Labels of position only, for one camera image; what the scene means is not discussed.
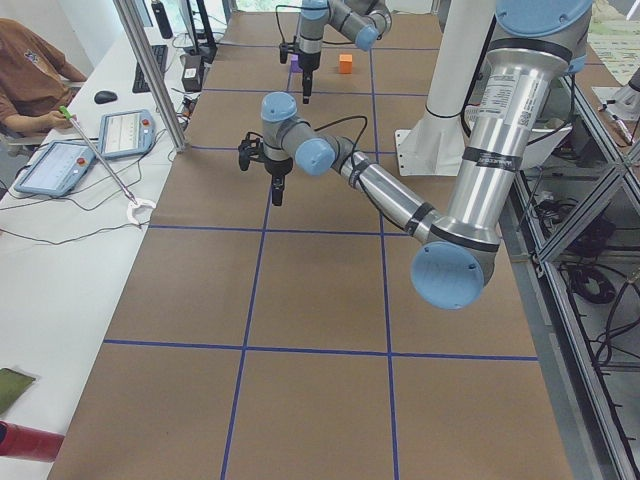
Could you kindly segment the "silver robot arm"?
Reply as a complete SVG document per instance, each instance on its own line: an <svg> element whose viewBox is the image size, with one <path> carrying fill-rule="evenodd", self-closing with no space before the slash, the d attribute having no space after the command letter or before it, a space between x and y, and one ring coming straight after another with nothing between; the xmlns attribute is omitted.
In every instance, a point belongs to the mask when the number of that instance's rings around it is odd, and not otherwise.
<svg viewBox="0 0 640 480"><path fill-rule="evenodd" d="M500 246L496 230L522 168L551 83L579 71L586 58L588 1L437 1L443 31L421 120L397 141L405 175L452 175L448 208L437 211L353 141L317 132L284 92L261 104L259 159L280 204L285 176L335 171L392 223L419 241L411 281L430 304L448 310L477 300Z"/></svg>
<svg viewBox="0 0 640 480"><path fill-rule="evenodd" d="M362 51L369 51L392 26L384 1L311 0L301 2L294 51L302 70L302 101L312 95L313 74L320 66L324 31L330 26Z"/></svg>

